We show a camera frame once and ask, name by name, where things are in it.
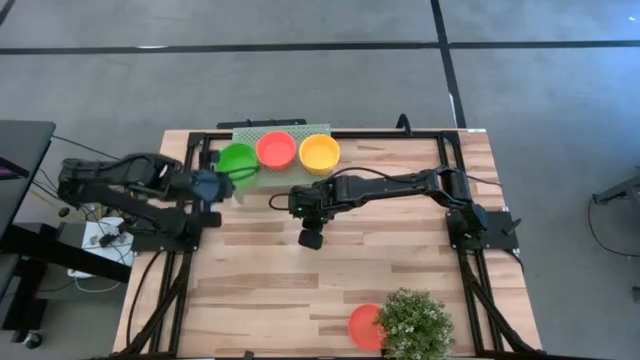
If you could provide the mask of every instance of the wooden tabletop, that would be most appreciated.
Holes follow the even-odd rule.
[[[498,181],[487,133],[459,132],[467,172]],[[160,152],[184,160],[188,134],[165,132]],[[228,143],[213,141],[212,147]],[[439,165],[434,140],[339,143],[339,167],[363,166],[398,175]],[[505,206],[500,187],[477,182],[470,187],[474,201],[487,210]],[[453,355],[473,354],[446,209],[424,196],[373,201],[338,214],[324,228],[322,249],[313,251],[297,244],[300,220],[271,210],[268,199],[263,192],[247,195],[244,204],[231,200],[217,205],[224,225],[205,231],[193,258],[179,356],[235,357],[245,350],[257,356],[376,356],[350,341],[347,319],[358,305],[380,304],[399,287],[427,289],[443,301],[455,325]],[[539,348],[520,266],[502,251],[485,255],[497,307],[526,342]],[[142,254],[133,265],[114,351],[125,346],[131,301],[151,256]],[[156,306],[163,266],[164,254],[142,287],[133,335]],[[479,303],[478,307],[485,348],[490,349],[486,315]],[[172,314],[170,309],[165,318],[161,349],[168,346]]]

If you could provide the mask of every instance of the green bowl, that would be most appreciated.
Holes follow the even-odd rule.
[[[256,179],[258,156],[253,147],[243,143],[233,143],[220,150],[220,161],[216,170],[230,173],[236,189],[245,188]]]

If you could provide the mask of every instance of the black desk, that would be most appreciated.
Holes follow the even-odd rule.
[[[0,157],[29,172],[26,177],[0,180],[0,270],[4,270],[0,274],[0,296],[4,296],[12,276],[20,277],[2,329],[16,330],[15,342],[22,342],[29,330],[40,326],[47,300],[36,295],[47,263],[124,283],[131,273],[126,265],[58,241],[59,231],[54,227],[13,223],[54,130],[51,122],[0,120]]]

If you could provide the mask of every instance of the green plant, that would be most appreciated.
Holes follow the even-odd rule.
[[[389,293],[375,324],[384,328],[388,358],[442,360],[453,342],[451,315],[426,290]]]

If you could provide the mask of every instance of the plastic bowl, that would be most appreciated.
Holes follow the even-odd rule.
[[[296,141],[284,131],[270,131],[256,143],[260,163],[272,170],[284,170],[296,156]]]
[[[373,325],[378,316],[378,306],[367,304],[358,306],[349,317],[349,336],[361,349],[375,351],[382,348],[384,328]]]
[[[247,144],[233,143],[220,150],[220,161],[216,170],[229,173],[229,178],[237,189],[251,184],[256,178],[258,157],[255,150]]]
[[[327,175],[340,160],[340,145],[329,135],[315,134],[300,144],[300,162],[314,175]]]

